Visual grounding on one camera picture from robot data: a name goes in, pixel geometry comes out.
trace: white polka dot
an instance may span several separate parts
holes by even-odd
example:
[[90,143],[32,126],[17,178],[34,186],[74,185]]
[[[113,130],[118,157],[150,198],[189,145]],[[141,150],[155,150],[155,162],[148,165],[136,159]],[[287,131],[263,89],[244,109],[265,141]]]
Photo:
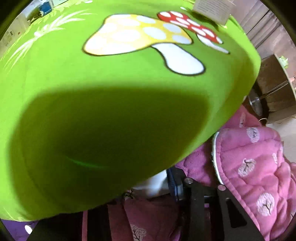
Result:
[[105,23],[103,27],[99,29],[101,34],[111,33],[117,29],[117,25],[115,23]]
[[179,34],[181,33],[182,29],[174,24],[170,24],[170,23],[164,23],[163,27],[165,27],[167,30],[169,30],[170,32]]
[[170,14],[168,12],[161,12],[160,15],[170,18]]
[[156,21],[153,18],[148,18],[145,16],[137,16],[137,20],[143,23],[156,23]]
[[198,24],[198,23],[192,21],[190,18],[187,19],[187,22],[189,22],[189,23],[191,23],[192,25],[195,25],[195,26],[197,26],[197,27],[200,27],[200,24]]
[[191,44],[191,39],[185,38],[181,35],[173,35],[172,39],[180,44]]
[[215,35],[213,34],[212,31],[210,31],[210,30],[208,30],[208,29],[205,29],[205,28],[203,28],[202,30],[203,30],[204,32],[206,32],[208,35],[210,35],[212,38],[215,37]]
[[154,27],[145,27],[143,28],[143,31],[149,35],[150,37],[154,38],[154,39],[159,39],[159,40],[164,40],[166,39],[166,35],[163,31],[161,31],[158,28],[154,28]]
[[112,35],[112,38],[118,42],[133,42],[141,37],[141,34],[135,29],[122,30]]
[[216,37],[216,39],[217,39],[217,41],[218,41],[219,44],[222,44],[223,43],[223,41],[219,37]]
[[114,14],[110,18],[129,18],[130,16],[130,14]]
[[133,46],[123,43],[109,43],[103,49],[105,55],[129,53],[135,50],[136,49]]
[[29,225],[25,225],[25,230],[28,234],[31,234],[32,233],[32,228],[29,226]]
[[106,39],[104,39],[100,36],[94,35],[85,44],[85,49],[86,50],[100,49],[106,44],[107,44]]
[[183,17],[183,15],[181,14],[181,13],[179,13],[179,12],[175,12],[175,11],[170,11],[172,14],[174,14],[175,16],[177,16],[177,17],[180,17],[180,18],[182,18]]
[[210,41],[209,39],[207,39],[207,38],[205,38],[205,37],[203,37],[203,36],[201,36],[201,35],[199,35],[199,34],[197,34],[197,37],[198,37],[198,39],[199,39],[201,42],[203,42],[205,45],[207,45],[207,46],[209,46],[209,47],[211,47],[211,48],[213,48],[213,49],[216,49],[216,50],[218,50],[218,51],[220,51],[220,52],[222,52],[222,53],[229,54],[229,51],[228,51],[228,50],[226,50],[226,49],[224,49],[224,48],[221,48],[221,47],[219,47],[219,46],[213,44],[212,41]]
[[173,20],[171,20],[170,23],[173,23],[173,24],[175,24],[175,25],[179,25],[179,26],[184,27],[184,28],[188,28],[187,25],[182,24],[182,23],[179,23],[179,22],[177,22],[177,21],[173,21]]
[[123,26],[139,26],[140,23],[137,20],[124,18],[120,20],[118,23],[120,23]]
[[190,25],[190,23],[188,23],[186,20],[182,19],[182,18],[176,18],[176,20],[180,23],[186,24],[186,25]]
[[202,36],[206,36],[206,33],[204,31],[202,31],[201,29],[199,28],[196,28],[196,27],[192,27],[192,29],[197,32],[198,34],[202,35]]

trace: bolt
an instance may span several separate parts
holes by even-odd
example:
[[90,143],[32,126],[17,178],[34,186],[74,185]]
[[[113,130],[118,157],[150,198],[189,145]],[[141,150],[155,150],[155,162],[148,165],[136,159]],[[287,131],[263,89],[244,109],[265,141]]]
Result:
[[187,183],[187,184],[192,184],[192,183],[193,183],[193,179],[190,178],[190,177],[185,178],[184,181],[185,181],[185,183]]
[[218,189],[219,189],[220,191],[225,191],[225,190],[226,190],[226,186],[224,186],[224,185],[219,185],[219,186],[218,186]]

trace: pink blanket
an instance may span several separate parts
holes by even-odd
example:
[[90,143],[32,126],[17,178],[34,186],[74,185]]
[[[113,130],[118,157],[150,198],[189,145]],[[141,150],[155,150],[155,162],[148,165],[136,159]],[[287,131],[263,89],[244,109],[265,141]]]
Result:
[[[296,164],[285,160],[278,133],[262,127],[243,106],[176,167],[204,185],[224,184],[266,241],[279,237],[295,214]],[[170,196],[127,199],[108,209],[115,241],[179,239],[177,206]]]
[[279,134],[243,106],[176,167],[204,185],[224,184],[266,241],[279,237],[295,214],[296,164],[285,160]]

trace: purple fabric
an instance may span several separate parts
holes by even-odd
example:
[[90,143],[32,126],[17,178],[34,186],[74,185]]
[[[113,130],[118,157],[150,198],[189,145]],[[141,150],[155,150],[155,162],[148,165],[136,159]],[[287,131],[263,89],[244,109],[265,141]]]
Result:
[[32,229],[35,228],[38,221],[31,222],[17,222],[10,220],[1,220],[6,229],[10,232],[15,241],[26,241],[29,234],[25,230],[25,225],[30,225]]

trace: white paper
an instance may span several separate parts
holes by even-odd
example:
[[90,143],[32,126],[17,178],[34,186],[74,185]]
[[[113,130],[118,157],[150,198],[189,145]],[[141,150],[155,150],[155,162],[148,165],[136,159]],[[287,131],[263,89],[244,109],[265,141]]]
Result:
[[196,0],[193,11],[225,25],[234,6],[229,0]]

